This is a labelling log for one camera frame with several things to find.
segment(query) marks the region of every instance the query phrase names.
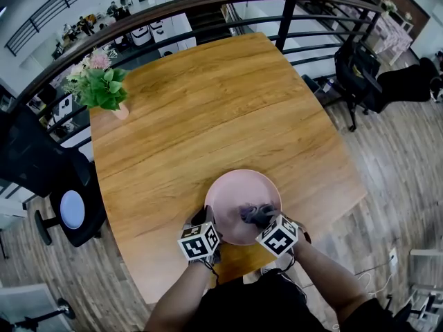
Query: stair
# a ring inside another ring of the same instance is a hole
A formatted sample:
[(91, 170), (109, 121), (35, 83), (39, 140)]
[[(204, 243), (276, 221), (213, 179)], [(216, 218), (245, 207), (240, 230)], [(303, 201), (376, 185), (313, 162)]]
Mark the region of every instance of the stair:
[[(186, 12), (189, 24), (192, 30), (203, 27), (214, 26), (226, 22), (222, 14), (221, 6), (208, 10), (208, 8), (199, 8)], [(197, 45), (217, 41), (218, 39), (232, 37), (228, 28), (213, 30), (195, 37)]]

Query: floor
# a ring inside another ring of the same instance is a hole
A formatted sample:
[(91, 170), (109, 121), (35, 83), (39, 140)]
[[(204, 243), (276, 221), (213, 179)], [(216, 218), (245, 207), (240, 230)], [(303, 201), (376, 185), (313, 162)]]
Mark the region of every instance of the floor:
[[(395, 68), (414, 62), (403, 56)], [(395, 103), (377, 115), (357, 111), (355, 133), (343, 104), (327, 110), (341, 133), (368, 190), (366, 198), (338, 220), (314, 245), (360, 277), (368, 292), (384, 304), (394, 295), (393, 310), (406, 301), (410, 283), (443, 285), (443, 258), (411, 259), (411, 248), (442, 247), (443, 104)], [(108, 225), (102, 239), (72, 248), (59, 228), (54, 244), (43, 245), (32, 219), (36, 209), (52, 216), (45, 199), (35, 199), (29, 218), (2, 233), (8, 261), (0, 260), (4, 286), (46, 282), (54, 297), (64, 297), (78, 318), (76, 331), (137, 331), (153, 306), (146, 306), (118, 252)], [(389, 279), (388, 251), (397, 249), (397, 273)], [(329, 330), (334, 313), (299, 266), (290, 275), (305, 287), (313, 313)]]

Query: chair backrest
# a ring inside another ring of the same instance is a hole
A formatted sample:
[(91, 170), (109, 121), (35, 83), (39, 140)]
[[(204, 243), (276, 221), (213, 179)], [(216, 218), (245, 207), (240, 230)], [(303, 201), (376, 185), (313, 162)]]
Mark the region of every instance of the chair backrest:
[(0, 178), (45, 197), (67, 169), (89, 171), (88, 166), (78, 150), (58, 145), (27, 106), (0, 111)]

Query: desk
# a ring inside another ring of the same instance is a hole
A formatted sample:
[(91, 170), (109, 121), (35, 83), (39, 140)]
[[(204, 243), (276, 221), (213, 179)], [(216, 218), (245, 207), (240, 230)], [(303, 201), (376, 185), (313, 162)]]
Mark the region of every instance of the desk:
[[(124, 85), (126, 120), (91, 110), (93, 152), (113, 234), (147, 303), (188, 265), (179, 232), (227, 171), (268, 176), (284, 212), (313, 237), (365, 195), (327, 114), (261, 33), (156, 60)], [(258, 244), (224, 244), (221, 255), (221, 282), (274, 259)]]

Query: round cushion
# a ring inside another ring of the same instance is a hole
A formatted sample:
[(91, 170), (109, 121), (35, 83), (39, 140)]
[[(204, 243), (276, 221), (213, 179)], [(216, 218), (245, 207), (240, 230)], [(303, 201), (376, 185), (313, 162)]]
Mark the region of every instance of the round cushion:
[(70, 229), (78, 229), (84, 221), (84, 203), (76, 191), (67, 191), (60, 201), (60, 215)]

